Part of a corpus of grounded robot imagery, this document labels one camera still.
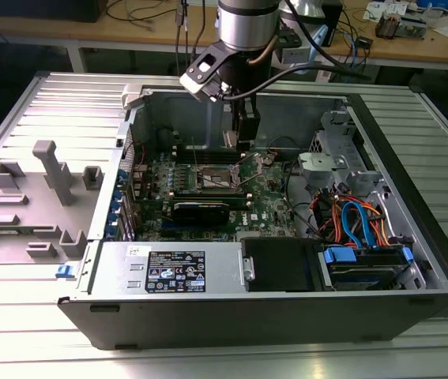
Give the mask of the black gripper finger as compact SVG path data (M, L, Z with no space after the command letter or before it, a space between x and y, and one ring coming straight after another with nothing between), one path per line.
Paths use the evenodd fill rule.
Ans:
M234 102L234 131L236 131L236 150L245 152L257 135L260 113L255 98L246 98Z

